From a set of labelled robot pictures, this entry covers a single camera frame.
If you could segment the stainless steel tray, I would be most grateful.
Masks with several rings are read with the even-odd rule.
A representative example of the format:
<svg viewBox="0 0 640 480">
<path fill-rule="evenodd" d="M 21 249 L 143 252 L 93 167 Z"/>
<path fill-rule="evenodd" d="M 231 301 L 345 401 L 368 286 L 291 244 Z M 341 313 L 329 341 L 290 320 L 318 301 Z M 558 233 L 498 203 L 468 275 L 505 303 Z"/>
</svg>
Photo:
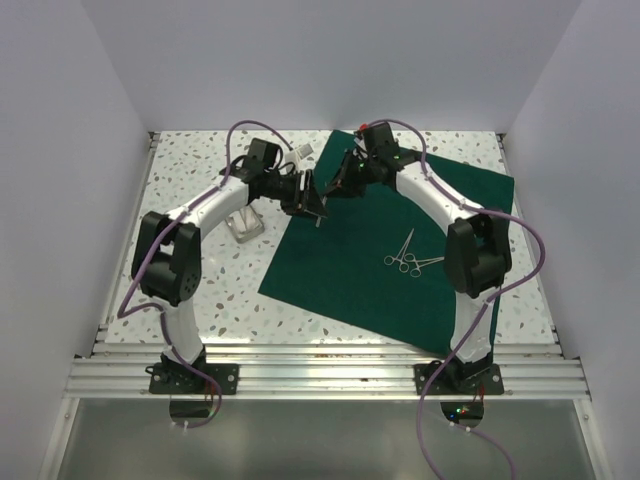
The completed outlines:
<svg viewBox="0 0 640 480">
<path fill-rule="evenodd" d="M 238 244 L 244 244 L 265 231 L 265 225 L 256 210 L 247 205 L 225 218 L 226 226 Z"/>
</svg>

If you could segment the dark green surgical cloth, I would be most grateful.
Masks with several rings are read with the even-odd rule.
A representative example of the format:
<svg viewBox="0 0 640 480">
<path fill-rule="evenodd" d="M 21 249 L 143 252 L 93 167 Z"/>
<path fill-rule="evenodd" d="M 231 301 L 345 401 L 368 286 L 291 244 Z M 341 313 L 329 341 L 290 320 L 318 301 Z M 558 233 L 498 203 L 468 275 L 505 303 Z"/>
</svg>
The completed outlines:
<svg viewBox="0 0 640 480">
<path fill-rule="evenodd" d="M 447 355 L 454 330 L 455 291 L 441 263 L 419 278 L 384 258 L 408 233 L 418 259 L 440 257 L 446 235 L 418 206 L 376 184 L 363 197 L 331 198 L 319 228 L 289 221 L 259 292 L 275 301 L 293 335 L 312 343 L 387 341 Z"/>
</svg>

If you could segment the steel hemostat forceps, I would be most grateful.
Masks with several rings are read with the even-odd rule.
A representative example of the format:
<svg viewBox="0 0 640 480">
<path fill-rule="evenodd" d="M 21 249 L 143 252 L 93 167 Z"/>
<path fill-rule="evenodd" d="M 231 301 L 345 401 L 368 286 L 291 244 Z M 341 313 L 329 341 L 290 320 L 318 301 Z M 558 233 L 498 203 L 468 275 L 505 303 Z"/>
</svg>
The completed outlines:
<svg viewBox="0 0 640 480">
<path fill-rule="evenodd" d="M 402 244 L 400 250 L 396 254 L 387 255 L 384 258 L 383 262 L 385 266 L 396 265 L 401 273 L 408 273 L 411 270 L 411 266 L 414 264 L 415 257 L 408 251 L 408 248 L 410 246 L 413 234 L 414 229 L 411 229 L 406 239 L 404 240 L 404 243 Z"/>
<path fill-rule="evenodd" d="M 431 265 L 435 265 L 437 263 L 440 263 L 443 260 L 444 260 L 444 258 L 442 256 L 433 257 L 433 258 L 418 259 L 413 254 L 407 254 L 405 256 L 405 258 L 404 258 L 404 261 L 408 265 L 407 272 L 413 278 L 419 278 L 422 275 L 422 270 L 424 268 L 429 267 Z"/>
</svg>

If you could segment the curved-tip steel tweezers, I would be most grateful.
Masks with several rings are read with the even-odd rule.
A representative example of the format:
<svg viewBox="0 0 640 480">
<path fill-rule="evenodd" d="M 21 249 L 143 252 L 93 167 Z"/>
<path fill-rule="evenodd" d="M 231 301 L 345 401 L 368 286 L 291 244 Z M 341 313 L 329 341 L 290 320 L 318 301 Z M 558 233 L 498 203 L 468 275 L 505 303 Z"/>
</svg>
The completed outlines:
<svg viewBox="0 0 640 480">
<path fill-rule="evenodd" d="M 327 197 L 326 197 L 326 196 L 323 196 L 323 197 L 322 197 L 322 205 L 326 207 L 326 203 L 327 203 Z M 322 220 L 323 220 L 324 218 L 325 218 L 325 217 L 322 217 L 322 216 L 318 216 L 318 217 L 317 217 L 317 219 L 316 219 L 316 223 L 315 223 L 316 228 L 319 228 L 319 227 L 320 227 L 321 222 L 322 222 Z"/>
</svg>

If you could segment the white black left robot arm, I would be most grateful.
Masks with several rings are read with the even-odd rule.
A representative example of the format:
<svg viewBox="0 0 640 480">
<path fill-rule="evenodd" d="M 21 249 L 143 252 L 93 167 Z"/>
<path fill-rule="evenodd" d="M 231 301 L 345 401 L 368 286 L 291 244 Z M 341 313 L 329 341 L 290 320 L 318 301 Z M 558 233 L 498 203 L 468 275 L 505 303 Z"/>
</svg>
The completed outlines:
<svg viewBox="0 0 640 480">
<path fill-rule="evenodd" d="M 142 217 L 131 269 L 133 285 L 153 299 L 149 308 L 160 311 L 164 356 L 176 363 L 172 379 L 185 392 L 201 390 L 208 379 L 207 367 L 199 362 L 204 346 L 193 307 L 202 277 L 202 241 L 225 218 L 261 197 L 279 201 L 290 216 L 327 215 L 311 170 L 274 170 L 231 176 L 223 186 L 167 213 L 150 211 Z"/>
</svg>

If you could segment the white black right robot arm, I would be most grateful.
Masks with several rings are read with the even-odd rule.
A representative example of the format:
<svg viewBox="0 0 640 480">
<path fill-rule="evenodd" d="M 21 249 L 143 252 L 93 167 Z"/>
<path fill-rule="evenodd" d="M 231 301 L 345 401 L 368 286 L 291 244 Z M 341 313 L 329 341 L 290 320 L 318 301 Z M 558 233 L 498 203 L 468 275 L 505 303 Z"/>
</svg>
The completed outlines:
<svg viewBox="0 0 640 480">
<path fill-rule="evenodd" d="M 416 153 L 366 155 L 348 150 L 325 191 L 329 197 L 362 196 L 384 184 L 418 206 L 446 235 L 443 268 L 455 291 L 451 359 L 434 371 L 451 389 L 468 392 L 493 364 L 491 331 L 496 294 L 511 270 L 509 221 L 449 186 Z"/>
</svg>

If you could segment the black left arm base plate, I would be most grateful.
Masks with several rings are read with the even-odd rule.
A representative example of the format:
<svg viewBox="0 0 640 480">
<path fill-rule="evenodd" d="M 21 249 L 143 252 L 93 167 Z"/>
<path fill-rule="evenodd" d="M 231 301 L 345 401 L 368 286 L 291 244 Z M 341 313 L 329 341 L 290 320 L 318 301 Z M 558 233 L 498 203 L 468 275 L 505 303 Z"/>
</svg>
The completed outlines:
<svg viewBox="0 0 640 480">
<path fill-rule="evenodd" d="M 199 370 L 217 382 L 222 395 L 236 394 L 240 378 L 238 364 L 206 364 Z M 169 366 L 162 363 L 147 366 L 145 372 L 150 376 L 151 394 L 197 395 L 212 392 L 212 386 L 201 375 L 173 362 Z"/>
</svg>

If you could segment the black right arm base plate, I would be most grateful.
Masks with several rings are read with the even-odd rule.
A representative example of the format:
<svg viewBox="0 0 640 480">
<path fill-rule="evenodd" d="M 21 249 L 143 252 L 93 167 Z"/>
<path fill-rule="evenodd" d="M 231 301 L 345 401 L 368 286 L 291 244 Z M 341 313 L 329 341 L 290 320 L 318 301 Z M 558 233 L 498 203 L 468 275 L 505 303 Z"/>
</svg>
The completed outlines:
<svg viewBox="0 0 640 480">
<path fill-rule="evenodd" d="M 441 361 L 434 360 L 429 363 L 413 365 L 413 380 L 418 395 L 422 394 L 424 386 L 440 364 Z M 502 374 L 497 364 L 493 363 L 482 371 L 463 377 L 462 368 L 457 366 L 455 361 L 447 364 L 426 390 L 428 396 L 473 396 L 480 394 L 496 396 L 504 393 Z"/>
</svg>

